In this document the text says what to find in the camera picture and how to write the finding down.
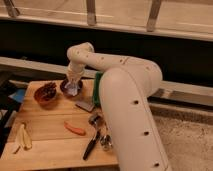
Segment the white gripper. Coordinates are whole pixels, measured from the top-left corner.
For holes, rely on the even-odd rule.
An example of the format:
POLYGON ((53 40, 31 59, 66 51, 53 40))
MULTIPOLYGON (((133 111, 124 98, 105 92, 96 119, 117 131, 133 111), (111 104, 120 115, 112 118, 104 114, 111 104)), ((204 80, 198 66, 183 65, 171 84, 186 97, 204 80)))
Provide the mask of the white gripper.
POLYGON ((80 80, 84 74, 84 67, 80 64, 69 64, 67 69, 67 87, 72 87, 72 82, 77 82, 77 90, 82 88, 82 81, 80 80))

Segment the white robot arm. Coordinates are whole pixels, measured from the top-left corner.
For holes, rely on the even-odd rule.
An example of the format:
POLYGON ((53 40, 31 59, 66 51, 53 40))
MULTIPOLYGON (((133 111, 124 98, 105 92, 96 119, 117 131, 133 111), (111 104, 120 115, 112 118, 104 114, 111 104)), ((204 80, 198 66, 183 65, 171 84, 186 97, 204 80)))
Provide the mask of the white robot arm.
POLYGON ((146 59, 96 53, 88 42, 70 47, 67 57, 71 82, 80 80, 86 66, 103 72, 99 98, 120 171, 172 171, 148 104, 162 82, 160 67, 146 59))

